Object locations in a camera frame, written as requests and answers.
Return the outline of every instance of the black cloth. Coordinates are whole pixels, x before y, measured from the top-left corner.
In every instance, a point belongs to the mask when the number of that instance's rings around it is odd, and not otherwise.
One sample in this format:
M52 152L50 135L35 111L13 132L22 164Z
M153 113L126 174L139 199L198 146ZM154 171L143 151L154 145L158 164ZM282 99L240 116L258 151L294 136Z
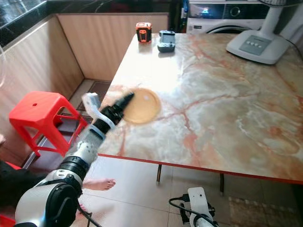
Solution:
M15 170L0 160L0 208L16 207L21 196L46 175L36 175L25 169Z

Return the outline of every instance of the wooden wall panel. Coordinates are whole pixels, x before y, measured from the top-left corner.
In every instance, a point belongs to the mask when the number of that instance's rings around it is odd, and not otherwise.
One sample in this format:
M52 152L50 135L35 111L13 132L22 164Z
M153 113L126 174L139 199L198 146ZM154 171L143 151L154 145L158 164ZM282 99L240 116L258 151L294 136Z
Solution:
M56 17L37 25L5 54L7 77L0 88L0 133L6 142L0 148L0 159L20 165L30 149L11 127L9 112L33 90L70 98L84 77Z
M152 32L168 28L167 15L58 15L84 77L111 81L135 34L138 22Z

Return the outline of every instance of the floor mat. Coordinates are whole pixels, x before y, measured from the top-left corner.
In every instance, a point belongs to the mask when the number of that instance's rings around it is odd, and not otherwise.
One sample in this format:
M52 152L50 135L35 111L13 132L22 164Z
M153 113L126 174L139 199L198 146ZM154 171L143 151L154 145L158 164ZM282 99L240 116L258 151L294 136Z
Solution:
M299 227L299 213L292 208L229 197L232 227Z
M105 81L95 81L93 83L93 85L90 87L90 89L88 90L88 92L91 92L91 93L97 93L99 98L100 98L100 101L102 102L109 86L110 86L110 83L111 82L105 82ZM84 105L83 103L81 102L79 104L79 106L77 107L77 110L79 111L85 111L85 108L84 108Z

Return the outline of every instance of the round plate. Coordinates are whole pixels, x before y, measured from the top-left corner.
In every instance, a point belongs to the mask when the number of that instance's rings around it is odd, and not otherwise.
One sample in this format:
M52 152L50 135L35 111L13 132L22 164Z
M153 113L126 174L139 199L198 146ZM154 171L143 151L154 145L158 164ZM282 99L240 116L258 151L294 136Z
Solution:
M124 110L124 120L135 124L152 121L160 111L158 96L145 88L137 88L132 91L134 97Z

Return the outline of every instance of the red plastic stool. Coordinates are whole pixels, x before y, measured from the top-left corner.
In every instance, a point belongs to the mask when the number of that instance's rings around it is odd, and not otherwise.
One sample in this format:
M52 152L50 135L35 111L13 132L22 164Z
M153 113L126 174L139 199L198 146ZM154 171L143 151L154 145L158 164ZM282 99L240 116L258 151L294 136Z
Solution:
M0 214L0 227L13 227L15 220Z
M62 107L69 110L72 116L57 114ZM56 128L56 125L62 123L61 118L79 121L76 131L68 142ZM58 152L64 156L75 137L87 125L64 96L44 91L28 93L9 113L9 121L38 157L40 156L38 150ZM35 128L38 132L31 137L25 127ZM55 149L37 146L36 139L42 134L55 146Z

